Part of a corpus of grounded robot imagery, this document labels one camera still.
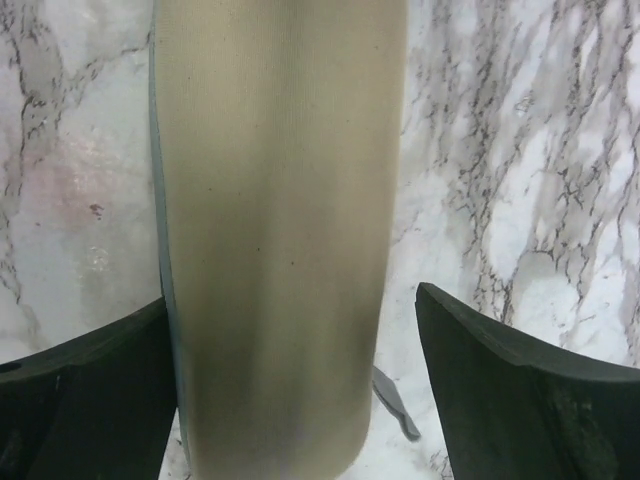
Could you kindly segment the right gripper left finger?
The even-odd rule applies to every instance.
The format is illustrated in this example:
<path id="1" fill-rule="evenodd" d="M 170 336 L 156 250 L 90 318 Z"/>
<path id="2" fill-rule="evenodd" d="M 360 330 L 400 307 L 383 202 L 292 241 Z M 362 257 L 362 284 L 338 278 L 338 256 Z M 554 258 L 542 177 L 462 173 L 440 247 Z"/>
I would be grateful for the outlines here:
<path id="1" fill-rule="evenodd" d="M 177 408 L 166 305 L 1 367 L 1 476 L 158 478 Z"/>

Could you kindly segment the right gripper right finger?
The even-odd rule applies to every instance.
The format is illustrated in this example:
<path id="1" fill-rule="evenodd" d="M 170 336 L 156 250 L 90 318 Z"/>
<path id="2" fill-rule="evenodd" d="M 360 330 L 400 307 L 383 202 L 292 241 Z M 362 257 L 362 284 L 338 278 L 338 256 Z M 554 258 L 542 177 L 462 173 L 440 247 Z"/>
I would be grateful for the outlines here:
<path id="1" fill-rule="evenodd" d="M 416 292 L 457 479 L 639 477 L 639 372 L 548 344 L 433 284 Z"/>

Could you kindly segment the beige umbrella case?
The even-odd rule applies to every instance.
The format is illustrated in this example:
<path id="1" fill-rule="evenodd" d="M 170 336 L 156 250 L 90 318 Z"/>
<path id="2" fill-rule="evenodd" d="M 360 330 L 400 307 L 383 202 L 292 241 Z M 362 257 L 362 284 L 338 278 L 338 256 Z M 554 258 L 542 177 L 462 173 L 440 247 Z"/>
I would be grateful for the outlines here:
<path id="1" fill-rule="evenodd" d="M 161 271 L 196 479 L 333 479 L 370 422 L 403 1 L 158 1 Z"/>

